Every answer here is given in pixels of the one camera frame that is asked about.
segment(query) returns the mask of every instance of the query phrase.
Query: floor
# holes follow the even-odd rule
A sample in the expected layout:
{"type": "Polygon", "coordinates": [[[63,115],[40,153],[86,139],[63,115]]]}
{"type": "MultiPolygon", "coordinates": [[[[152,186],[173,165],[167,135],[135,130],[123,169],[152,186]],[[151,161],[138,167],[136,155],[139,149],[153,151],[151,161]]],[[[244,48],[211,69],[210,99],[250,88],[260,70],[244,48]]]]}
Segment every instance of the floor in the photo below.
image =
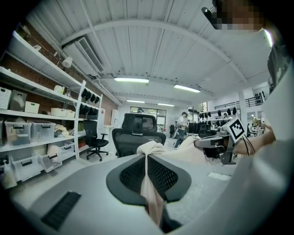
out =
{"type": "MultiPolygon", "coordinates": [[[[167,138],[164,148],[167,151],[174,151],[173,145],[175,141],[175,139],[167,138]]],[[[111,161],[117,158],[113,152],[110,152],[108,156],[106,156],[106,154],[102,154],[103,161],[100,162],[98,156],[93,155],[89,160],[86,160],[86,155],[86,151],[82,152],[80,154],[80,159],[71,157],[63,161],[62,166],[49,173],[43,171],[41,174],[34,176],[25,182],[19,182],[16,187],[9,189],[11,197],[24,208],[28,209],[42,193],[58,184],[69,175],[87,166],[93,164],[102,164],[103,162],[111,161]]],[[[212,159],[208,159],[208,161],[212,165],[222,165],[219,159],[215,159],[214,161],[212,161],[212,159]]]]}

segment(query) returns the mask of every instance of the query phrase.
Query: ceiling light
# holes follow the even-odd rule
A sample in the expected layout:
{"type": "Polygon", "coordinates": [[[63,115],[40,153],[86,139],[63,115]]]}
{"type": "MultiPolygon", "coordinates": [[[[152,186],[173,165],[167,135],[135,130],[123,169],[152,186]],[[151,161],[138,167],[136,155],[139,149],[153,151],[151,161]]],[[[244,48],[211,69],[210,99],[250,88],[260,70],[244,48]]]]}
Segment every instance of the ceiling light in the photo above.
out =
{"type": "Polygon", "coordinates": [[[270,46],[272,47],[272,38],[271,38],[271,34],[270,34],[268,31],[266,31],[266,30],[265,30],[265,32],[266,32],[267,40],[268,40],[268,42],[270,43],[270,46]]]}
{"type": "Polygon", "coordinates": [[[142,104],[144,104],[145,103],[145,101],[130,101],[130,100],[127,100],[128,102],[133,102],[133,103],[142,103],[142,104]]]}
{"type": "Polygon", "coordinates": [[[158,104],[158,105],[174,107],[174,105],[168,105],[168,104],[158,104]]]}
{"type": "Polygon", "coordinates": [[[182,90],[188,90],[188,91],[195,92],[195,93],[200,92],[200,90],[190,88],[190,87],[186,87],[186,86],[180,86],[180,85],[175,85],[174,88],[178,88],[178,89],[182,89],[182,90]]]}
{"type": "Polygon", "coordinates": [[[142,78],[114,78],[117,82],[149,83],[148,79],[142,78]]]}

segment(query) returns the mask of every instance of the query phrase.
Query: plastic container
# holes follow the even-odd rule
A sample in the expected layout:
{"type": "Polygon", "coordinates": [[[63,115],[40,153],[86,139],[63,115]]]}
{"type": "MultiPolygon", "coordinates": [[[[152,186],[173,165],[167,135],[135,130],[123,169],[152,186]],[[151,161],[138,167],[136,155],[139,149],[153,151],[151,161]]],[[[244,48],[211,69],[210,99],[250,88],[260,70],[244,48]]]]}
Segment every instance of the plastic container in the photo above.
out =
{"type": "Polygon", "coordinates": [[[25,112],[38,113],[40,104],[26,101],[25,112]]]}
{"type": "Polygon", "coordinates": [[[56,153],[62,161],[74,156],[74,143],[71,141],[66,140],[50,144],[48,146],[48,153],[50,152],[51,145],[58,146],[59,149],[58,151],[55,151],[53,153],[51,152],[50,154],[53,155],[56,153]]]}
{"type": "Polygon", "coordinates": [[[3,122],[4,118],[0,117],[0,147],[3,146],[3,122]]]}
{"type": "Polygon", "coordinates": [[[67,110],[66,117],[74,118],[75,112],[71,110],[67,110]]]}
{"type": "Polygon", "coordinates": [[[8,152],[0,153],[0,182],[4,189],[9,189],[17,185],[8,152]]]}
{"type": "Polygon", "coordinates": [[[0,87],[0,109],[8,109],[11,90],[0,87]]]}
{"type": "Polygon", "coordinates": [[[23,93],[17,90],[12,90],[10,103],[9,103],[9,109],[23,112],[25,108],[25,104],[26,104],[26,99],[27,99],[26,93],[23,93]]]}
{"type": "Polygon", "coordinates": [[[54,138],[55,123],[43,120],[30,120],[32,123],[32,141],[43,141],[54,138]]]}
{"type": "Polygon", "coordinates": [[[51,115],[59,116],[59,117],[66,117],[67,111],[62,108],[51,108],[51,115]]]}
{"type": "Polygon", "coordinates": [[[31,123],[15,122],[9,118],[5,121],[7,142],[10,145],[27,145],[31,143],[31,123]]]}
{"type": "Polygon", "coordinates": [[[10,151],[10,155],[17,181],[25,181],[41,173],[38,155],[34,154],[32,148],[10,151]]]}
{"type": "Polygon", "coordinates": [[[53,156],[47,154],[42,156],[39,155],[39,162],[46,172],[50,172],[62,165],[62,159],[57,154],[53,156]]]}

